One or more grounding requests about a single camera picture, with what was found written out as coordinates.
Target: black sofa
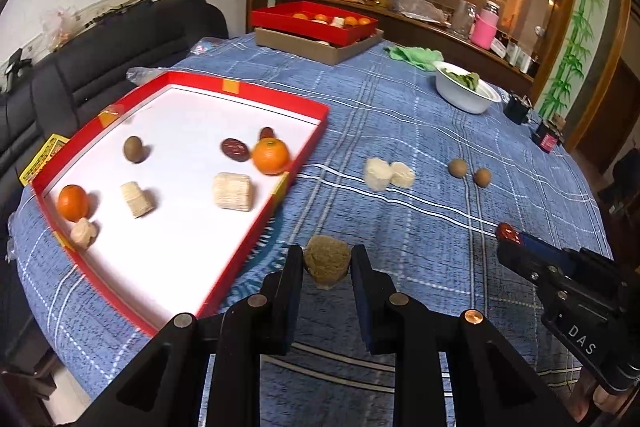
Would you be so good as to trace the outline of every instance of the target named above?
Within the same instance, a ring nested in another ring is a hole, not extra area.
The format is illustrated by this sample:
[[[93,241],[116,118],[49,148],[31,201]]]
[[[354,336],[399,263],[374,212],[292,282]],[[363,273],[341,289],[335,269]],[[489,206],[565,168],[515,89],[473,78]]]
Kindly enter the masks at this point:
[[[52,133],[70,137],[135,87],[126,71],[168,67],[202,37],[228,38],[205,0],[138,3],[110,14],[48,55],[0,100],[0,371],[38,371],[49,346],[29,309],[15,261],[4,263],[7,219],[20,201],[18,175]]]

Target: red date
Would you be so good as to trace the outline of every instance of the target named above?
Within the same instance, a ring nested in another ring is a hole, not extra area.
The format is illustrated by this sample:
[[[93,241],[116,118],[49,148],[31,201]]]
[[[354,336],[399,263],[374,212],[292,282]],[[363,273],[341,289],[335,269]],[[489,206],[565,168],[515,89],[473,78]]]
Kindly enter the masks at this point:
[[[222,150],[225,156],[228,156],[237,162],[246,162],[250,157],[249,147],[247,147],[240,140],[235,138],[227,138],[222,140],[220,144],[220,150]]]
[[[263,138],[274,138],[276,134],[273,132],[271,127],[263,127],[260,129],[260,139]]]

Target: cabinet door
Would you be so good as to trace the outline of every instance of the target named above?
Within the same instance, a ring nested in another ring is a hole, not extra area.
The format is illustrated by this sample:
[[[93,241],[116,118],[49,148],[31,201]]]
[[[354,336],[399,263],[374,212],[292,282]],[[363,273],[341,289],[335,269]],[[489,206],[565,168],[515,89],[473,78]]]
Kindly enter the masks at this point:
[[[578,150],[600,173],[607,171],[640,116],[640,80],[620,59]]]

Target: plastic bag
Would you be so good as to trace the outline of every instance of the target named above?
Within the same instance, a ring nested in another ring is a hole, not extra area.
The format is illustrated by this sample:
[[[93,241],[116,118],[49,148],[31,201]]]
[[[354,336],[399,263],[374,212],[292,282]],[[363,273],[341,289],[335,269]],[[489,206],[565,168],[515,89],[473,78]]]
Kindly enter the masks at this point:
[[[127,70],[127,80],[133,82],[136,86],[144,86],[165,71],[169,71],[169,68],[129,68]]]
[[[217,47],[220,42],[224,42],[224,40],[216,37],[204,37],[203,39],[200,39],[197,44],[189,50],[189,53],[190,55],[205,54]]]
[[[69,8],[49,11],[43,15],[41,22],[43,44],[51,52],[75,37],[81,29]]]
[[[444,12],[425,0],[398,0],[398,11],[425,22],[444,24],[445,21]]]
[[[15,253],[14,219],[15,219],[15,212],[12,212],[11,215],[9,216],[9,219],[7,219],[7,229],[9,231],[9,239],[6,242],[5,259],[8,263],[18,258],[18,256]]]

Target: brown round nut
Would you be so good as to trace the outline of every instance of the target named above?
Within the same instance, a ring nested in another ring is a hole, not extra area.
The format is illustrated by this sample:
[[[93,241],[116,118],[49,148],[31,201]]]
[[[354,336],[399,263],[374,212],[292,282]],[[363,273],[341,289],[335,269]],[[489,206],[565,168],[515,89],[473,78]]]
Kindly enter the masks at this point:
[[[122,147],[124,157],[131,163],[140,163],[145,159],[145,148],[137,136],[129,136]]]
[[[462,158],[453,158],[449,163],[449,174],[454,178],[464,178],[466,168],[466,162]]]
[[[474,181],[478,187],[485,188],[491,183],[491,171],[489,169],[478,169],[474,174]]]
[[[275,138],[276,134],[273,132],[271,127],[263,127],[260,129],[260,141],[262,138]]]
[[[222,140],[220,150],[222,150],[225,156],[228,156],[237,162],[246,162],[251,158],[249,147],[235,138],[226,138],[225,140]]]

